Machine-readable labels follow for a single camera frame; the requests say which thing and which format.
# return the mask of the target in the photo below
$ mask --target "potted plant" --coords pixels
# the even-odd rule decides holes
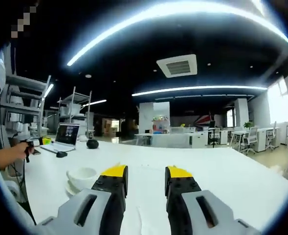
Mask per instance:
[[[249,130],[252,126],[253,126],[253,124],[252,124],[251,121],[248,121],[248,122],[245,122],[245,123],[244,123],[244,128],[245,128],[246,130]]]

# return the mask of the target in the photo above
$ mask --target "laptop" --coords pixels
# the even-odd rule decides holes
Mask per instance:
[[[55,142],[40,147],[54,153],[74,150],[79,127],[80,124],[59,123]]]

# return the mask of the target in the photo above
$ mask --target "air conditioning vent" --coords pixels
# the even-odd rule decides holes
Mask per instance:
[[[197,74],[197,60],[194,54],[158,60],[157,64],[166,77]]]

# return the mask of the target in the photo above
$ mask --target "saucer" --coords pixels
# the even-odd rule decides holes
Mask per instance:
[[[72,196],[74,196],[80,192],[80,190],[78,190],[75,186],[73,186],[73,184],[70,182],[70,180],[68,180],[66,182],[66,191],[68,193],[70,193]]]

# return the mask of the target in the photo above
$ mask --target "white coffee cup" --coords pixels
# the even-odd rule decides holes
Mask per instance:
[[[66,171],[66,176],[78,190],[91,188],[97,180],[96,174],[96,170],[89,167],[82,167],[76,170]]]

